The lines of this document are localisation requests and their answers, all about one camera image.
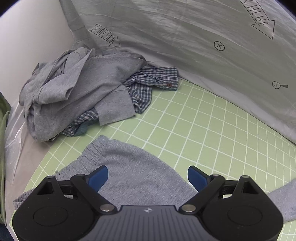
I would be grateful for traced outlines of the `clear plastic bag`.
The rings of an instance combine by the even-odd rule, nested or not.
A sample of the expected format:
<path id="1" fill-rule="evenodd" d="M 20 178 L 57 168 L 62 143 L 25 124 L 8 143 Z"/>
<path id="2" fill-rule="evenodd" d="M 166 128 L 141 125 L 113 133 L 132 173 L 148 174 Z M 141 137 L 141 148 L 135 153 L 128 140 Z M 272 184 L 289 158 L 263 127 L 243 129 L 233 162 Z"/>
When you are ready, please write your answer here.
<path id="1" fill-rule="evenodd" d="M 16 168 L 22 153 L 27 135 L 27 126 L 23 115 L 23 107 L 16 101 L 11 107 L 8 124 L 4 134 L 4 155 L 6 180 L 14 182 Z"/>

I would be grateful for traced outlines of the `grey sweatpants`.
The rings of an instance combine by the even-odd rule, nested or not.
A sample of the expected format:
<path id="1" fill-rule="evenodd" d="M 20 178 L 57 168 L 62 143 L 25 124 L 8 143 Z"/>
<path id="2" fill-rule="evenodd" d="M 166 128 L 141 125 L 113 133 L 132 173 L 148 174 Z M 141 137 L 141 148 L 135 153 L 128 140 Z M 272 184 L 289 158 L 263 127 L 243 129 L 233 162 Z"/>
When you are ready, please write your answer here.
<path id="1" fill-rule="evenodd" d="M 106 136 L 91 142 L 82 154 L 57 172 L 57 180 L 88 175 L 105 165 L 108 180 L 99 194 L 117 208 L 122 205 L 175 205 L 180 207 L 197 194 L 174 169 L 151 153 Z"/>

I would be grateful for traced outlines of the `green fabric at left edge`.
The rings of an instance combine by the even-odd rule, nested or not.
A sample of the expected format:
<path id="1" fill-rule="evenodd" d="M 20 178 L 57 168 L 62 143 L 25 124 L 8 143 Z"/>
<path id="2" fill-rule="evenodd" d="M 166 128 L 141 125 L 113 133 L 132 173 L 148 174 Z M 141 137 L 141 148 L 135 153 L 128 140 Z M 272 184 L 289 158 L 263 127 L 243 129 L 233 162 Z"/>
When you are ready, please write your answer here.
<path id="1" fill-rule="evenodd" d="M 0 99 L 0 188 L 1 188 L 1 224 L 6 224 L 5 209 L 5 156 L 4 156 L 4 134 L 6 124 L 11 110 L 10 104 L 1 93 Z"/>

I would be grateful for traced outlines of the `grey printed backdrop cloth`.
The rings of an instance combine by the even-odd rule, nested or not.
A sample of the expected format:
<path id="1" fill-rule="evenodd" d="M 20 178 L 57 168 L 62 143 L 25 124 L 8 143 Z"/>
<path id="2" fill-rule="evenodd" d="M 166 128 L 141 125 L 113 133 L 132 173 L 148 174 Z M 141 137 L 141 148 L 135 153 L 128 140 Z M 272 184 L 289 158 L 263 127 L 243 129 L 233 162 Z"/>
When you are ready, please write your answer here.
<path id="1" fill-rule="evenodd" d="M 279 1 L 61 1 L 76 42 L 131 51 L 295 141 L 295 16 Z"/>

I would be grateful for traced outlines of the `grey hooded sweatshirt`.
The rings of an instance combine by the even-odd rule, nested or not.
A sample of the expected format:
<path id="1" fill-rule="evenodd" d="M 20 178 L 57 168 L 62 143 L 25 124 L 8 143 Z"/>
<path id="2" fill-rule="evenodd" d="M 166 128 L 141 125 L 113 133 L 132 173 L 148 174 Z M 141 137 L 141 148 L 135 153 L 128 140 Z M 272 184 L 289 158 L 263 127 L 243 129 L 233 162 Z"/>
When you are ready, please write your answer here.
<path id="1" fill-rule="evenodd" d="M 135 116 L 124 83 L 146 64 L 139 54 L 97 55 L 87 47 L 38 64 L 19 96 L 30 135 L 37 142 L 50 140 L 91 109 L 100 125 Z"/>

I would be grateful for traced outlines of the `green grid cutting mat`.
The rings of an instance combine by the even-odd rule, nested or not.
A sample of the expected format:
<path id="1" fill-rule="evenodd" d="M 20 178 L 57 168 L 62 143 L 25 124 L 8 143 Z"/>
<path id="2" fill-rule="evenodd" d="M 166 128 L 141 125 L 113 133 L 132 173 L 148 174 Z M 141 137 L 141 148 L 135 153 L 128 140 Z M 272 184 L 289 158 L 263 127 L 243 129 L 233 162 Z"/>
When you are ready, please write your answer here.
<path id="1" fill-rule="evenodd" d="M 13 201 L 44 177 L 74 161 L 100 135 L 157 156 L 183 178 L 195 165 L 227 179 L 251 176 L 271 192 L 295 179 L 295 145 L 246 111 L 185 80 L 177 91 L 154 89 L 143 114 L 87 133 L 39 145 L 27 137 L 13 184 L 6 186 L 7 218 Z"/>

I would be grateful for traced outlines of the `blue plaid shirt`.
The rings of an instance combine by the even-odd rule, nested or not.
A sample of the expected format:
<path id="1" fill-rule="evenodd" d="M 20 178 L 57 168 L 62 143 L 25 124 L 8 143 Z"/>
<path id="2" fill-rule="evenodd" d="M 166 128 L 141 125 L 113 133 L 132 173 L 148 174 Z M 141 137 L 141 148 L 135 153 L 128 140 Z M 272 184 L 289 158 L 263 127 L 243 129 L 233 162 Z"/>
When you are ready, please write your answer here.
<path id="1" fill-rule="evenodd" d="M 103 126 L 143 113 L 151 104 L 153 87 L 176 91 L 178 84 L 176 67 L 145 66 L 103 97 L 94 108 L 74 119 L 61 133 L 67 137 L 79 136 L 86 133 L 93 122 L 98 121 Z"/>

